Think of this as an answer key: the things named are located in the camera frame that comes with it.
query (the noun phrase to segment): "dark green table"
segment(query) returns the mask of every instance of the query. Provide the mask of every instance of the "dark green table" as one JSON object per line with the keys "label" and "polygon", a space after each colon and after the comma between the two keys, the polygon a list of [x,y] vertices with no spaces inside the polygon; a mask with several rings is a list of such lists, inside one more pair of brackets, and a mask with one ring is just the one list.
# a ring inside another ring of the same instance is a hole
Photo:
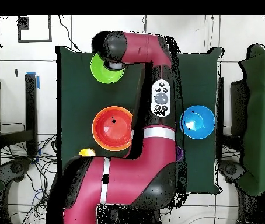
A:
{"label": "dark green table", "polygon": [[[92,148],[98,156],[123,157],[128,150],[110,152],[102,149],[93,139],[91,126],[95,115],[108,106],[121,106],[133,113],[140,64],[130,65],[116,83],[98,82],[90,71],[92,53],[72,52],[60,47],[62,71],[62,163],[77,155],[83,148]],[[222,49],[210,54],[178,54],[183,91],[183,106],[201,104],[215,114],[217,91],[217,61]],[[183,146],[183,133],[179,118],[182,104],[176,99],[176,142]],[[218,193],[214,185],[215,135],[192,140],[184,137],[185,162],[177,163],[182,169],[187,165],[187,192]]]}

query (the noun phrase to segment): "black frame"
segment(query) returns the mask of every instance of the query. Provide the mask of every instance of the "black frame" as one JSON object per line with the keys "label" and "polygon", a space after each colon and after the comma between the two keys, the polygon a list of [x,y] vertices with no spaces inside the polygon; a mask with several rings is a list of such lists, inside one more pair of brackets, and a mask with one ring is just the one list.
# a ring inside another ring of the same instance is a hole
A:
{"label": "black frame", "polygon": [[26,21],[29,24],[29,18],[27,17],[20,17],[18,16],[18,42],[19,43],[32,43],[32,42],[52,42],[52,38],[51,38],[51,16],[48,16],[48,39],[47,40],[22,40],[22,30],[28,30],[29,27],[27,29],[24,29],[20,26],[19,23],[22,22],[23,19],[26,19]]}
{"label": "black frame", "polygon": [[0,133],[0,149],[6,146],[26,142],[27,154],[37,155],[37,104],[36,78],[33,74],[25,75],[26,81],[26,130]]}

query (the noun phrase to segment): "green bowl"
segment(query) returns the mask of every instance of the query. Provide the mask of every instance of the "green bowl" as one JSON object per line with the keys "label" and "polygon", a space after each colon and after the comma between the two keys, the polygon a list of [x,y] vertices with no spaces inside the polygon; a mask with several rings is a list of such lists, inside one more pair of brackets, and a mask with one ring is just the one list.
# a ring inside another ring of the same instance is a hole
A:
{"label": "green bowl", "polygon": [[115,83],[121,79],[125,69],[120,71],[110,71],[104,67],[104,61],[96,53],[91,59],[91,73],[101,83],[110,84]]}

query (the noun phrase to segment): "white stripe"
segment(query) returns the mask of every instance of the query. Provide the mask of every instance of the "white stripe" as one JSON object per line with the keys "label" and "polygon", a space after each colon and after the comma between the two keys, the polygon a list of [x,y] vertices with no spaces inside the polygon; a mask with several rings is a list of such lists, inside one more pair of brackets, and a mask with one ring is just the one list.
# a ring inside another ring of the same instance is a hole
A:
{"label": "white stripe", "polygon": [[[110,159],[104,158],[103,174],[109,175],[110,173]],[[107,185],[102,182],[102,192],[100,193],[100,203],[105,204],[107,199]]]}
{"label": "white stripe", "polygon": [[169,138],[175,140],[175,132],[165,127],[149,127],[144,129],[144,138]]}
{"label": "white stripe", "polygon": [[104,167],[103,167],[103,174],[110,173],[110,159],[104,158]]}

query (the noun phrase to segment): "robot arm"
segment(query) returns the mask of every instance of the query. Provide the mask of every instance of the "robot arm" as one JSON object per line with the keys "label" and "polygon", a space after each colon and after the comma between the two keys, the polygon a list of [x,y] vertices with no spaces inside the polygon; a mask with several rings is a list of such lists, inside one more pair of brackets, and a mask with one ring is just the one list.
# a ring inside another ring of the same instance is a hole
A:
{"label": "robot arm", "polygon": [[[172,60],[164,38],[107,31],[95,36],[92,48],[108,69],[143,63],[144,78],[134,110],[130,154],[125,159],[78,156],[62,176],[63,195],[53,188],[53,195],[65,198],[63,224],[96,224],[98,204],[161,209],[175,192],[175,99]],[[136,149],[140,152],[132,155]]]}

